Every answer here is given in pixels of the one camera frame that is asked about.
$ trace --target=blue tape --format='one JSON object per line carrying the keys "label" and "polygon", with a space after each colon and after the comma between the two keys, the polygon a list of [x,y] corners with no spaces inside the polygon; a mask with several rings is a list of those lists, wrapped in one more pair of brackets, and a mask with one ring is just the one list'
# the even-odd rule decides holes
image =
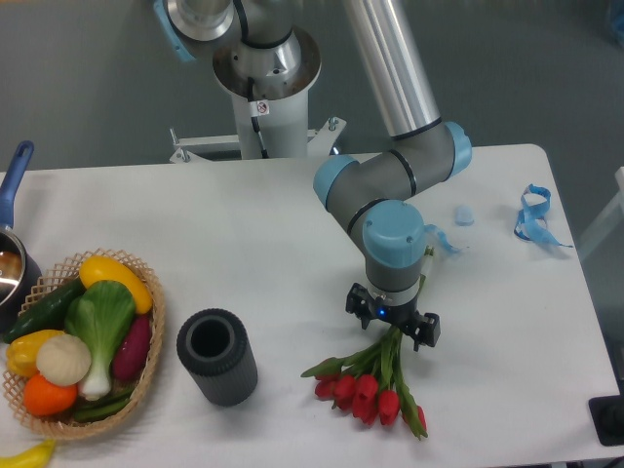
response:
{"label": "blue tape", "polygon": [[182,44],[182,41],[180,41],[179,37],[177,37],[177,34],[174,31],[174,27],[169,22],[169,17],[165,12],[165,5],[163,4],[163,0],[154,0],[154,12],[156,12],[156,16],[163,26],[163,29],[165,30],[165,35],[169,39],[169,42],[171,43],[177,57],[183,62],[194,61],[195,58],[191,56],[190,53],[186,50],[184,44]]}
{"label": "blue tape", "polygon": [[427,234],[436,236],[438,238],[438,241],[440,242],[440,245],[445,251],[451,254],[458,254],[462,251],[462,249],[458,249],[457,247],[452,246],[449,242],[449,238],[447,237],[447,233],[435,224],[427,224],[425,226],[425,232]]}
{"label": "blue tape", "polygon": [[[543,197],[544,201],[536,205],[529,205],[526,198],[526,195],[529,193]],[[534,242],[536,244],[573,247],[559,242],[548,230],[548,225],[546,224],[544,216],[550,210],[550,197],[550,190],[544,187],[537,187],[531,184],[525,189],[521,197],[523,208],[518,211],[514,234],[523,241]],[[546,227],[541,226],[537,222],[538,220],[543,221]]]}

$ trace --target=blue joint cap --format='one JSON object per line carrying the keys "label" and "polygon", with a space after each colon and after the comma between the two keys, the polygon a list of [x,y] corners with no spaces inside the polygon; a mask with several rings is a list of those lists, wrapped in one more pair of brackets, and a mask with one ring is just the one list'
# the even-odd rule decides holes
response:
{"label": "blue joint cap", "polygon": [[386,200],[372,207],[362,229],[369,255],[390,268],[414,265],[427,247],[420,212],[399,200]]}
{"label": "blue joint cap", "polygon": [[472,143],[464,133],[464,129],[457,124],[445,122],[445,125],[450,130],[452,140],[455,143],[455,162],[449,175],[449,177],[453,177],[466,169],[472,161]]}
{"label": "blue joint cap", "polygon": [[325,209],[328,207],[328,197],[330,196],[333,182],[338,178],[344,168],[353,163],[359,164],[351,156],[338,154],[337,156],[331,156],[314,174],[314,191]]}

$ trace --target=saucepan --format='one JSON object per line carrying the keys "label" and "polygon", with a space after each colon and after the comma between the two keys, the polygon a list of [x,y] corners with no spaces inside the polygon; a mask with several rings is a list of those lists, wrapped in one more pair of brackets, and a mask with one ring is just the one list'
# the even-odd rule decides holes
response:
{"label": "saucepan", "polygon": [[0,333],[16,321],[41,270],[13,233],[13,207],[21,178],[34,151],[31,141],[22,141],[0,186]]}

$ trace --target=wicker basket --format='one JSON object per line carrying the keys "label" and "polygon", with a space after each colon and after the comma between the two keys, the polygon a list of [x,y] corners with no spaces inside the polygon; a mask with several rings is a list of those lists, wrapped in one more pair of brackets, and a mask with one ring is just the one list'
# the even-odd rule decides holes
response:
{"label": "wicker basket", "polygon": [[[82,424],[74,421],[70,414],[62,413],[52,417],[35,417],[31,415],[26,411],[22,403],[22,391],[27,378],[5,370],[3,384],[4,395],[9,401],[9,406],[14,412],[15,419],[31,431],[47,438],[65,441],[85,439],[108,431],[125,420],[137,407],[147,392],[154,376],[158,357],[163,345],[165,298],[161,285],[152,269],[148,268],[140,258],[136,258],[124,251],[97,250],[95,252],[77,253],[73,257],[66,258],[65,262],[57,263],[52,270],[46,272],[45,276],[39,278],[37,284],[32,287],[30,295],[26,298],[24,305],[21,307],[21,313],[65,281],[76,278],[82,262],[92,255],[108,256],[125,264],[139,276],[151,292],[154,305],[150,313],[152,337],[149,353],[147,355],[147,363],[138,380],[134,382],[136,388],[133,391],[130,402],[123,409],[102,421]],[[114,382],[113,394],[123,390],[123,388],[124,386],[119,382]]]}

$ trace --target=bok choy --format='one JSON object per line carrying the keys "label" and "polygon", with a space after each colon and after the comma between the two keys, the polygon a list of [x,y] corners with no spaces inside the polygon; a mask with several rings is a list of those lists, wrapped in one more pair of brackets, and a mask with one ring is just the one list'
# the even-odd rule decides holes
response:
{"label": "bok choy", "polygon": [[78,383],[86,400],[95,401],[111,390],[110,363],[130,329],[135,300],[121,283],[99,281],[70,307],[65,330],[82,339],[91,352],[91,367]]}

